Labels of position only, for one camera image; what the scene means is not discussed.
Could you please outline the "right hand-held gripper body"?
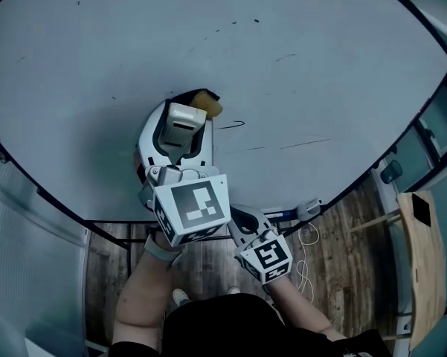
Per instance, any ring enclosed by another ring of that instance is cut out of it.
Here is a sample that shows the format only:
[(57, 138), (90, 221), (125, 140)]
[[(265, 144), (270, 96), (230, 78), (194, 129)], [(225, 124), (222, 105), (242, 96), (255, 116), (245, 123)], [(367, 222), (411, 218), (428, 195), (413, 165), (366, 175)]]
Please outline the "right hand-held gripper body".
[(261, 284), (291, 271), (293, 257), (283, 235), (269, 228), (237, 248), (236, 259)]

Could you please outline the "person's left hand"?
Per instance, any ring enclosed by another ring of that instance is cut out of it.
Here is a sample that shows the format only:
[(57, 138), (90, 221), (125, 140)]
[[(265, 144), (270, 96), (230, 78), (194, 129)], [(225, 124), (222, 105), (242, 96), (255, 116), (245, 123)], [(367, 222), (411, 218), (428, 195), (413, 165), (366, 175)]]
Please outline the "person's left hand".
[(137, 150), (134, 151), (134, 154), (133, 154), (133, 164), (134, 164), (135, 172), (136, 172), (140, 182), (144, 186), (147, 182), (147, 178), (146, 178), (146, 174), (145, 174), (145, 168), (144, 168), (143, 164), (141, 163), (141, 157), (140, 157), (139, 151), (137, 151)]

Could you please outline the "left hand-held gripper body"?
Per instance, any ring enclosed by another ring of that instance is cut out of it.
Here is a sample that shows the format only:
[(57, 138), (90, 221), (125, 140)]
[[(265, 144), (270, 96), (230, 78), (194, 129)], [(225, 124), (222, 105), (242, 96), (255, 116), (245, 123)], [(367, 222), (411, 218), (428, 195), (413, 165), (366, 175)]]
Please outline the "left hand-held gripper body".
[(201, 241), (231, 221), (228, 181), (214, 166), (151, 166), (138, 194), (173, 247)]

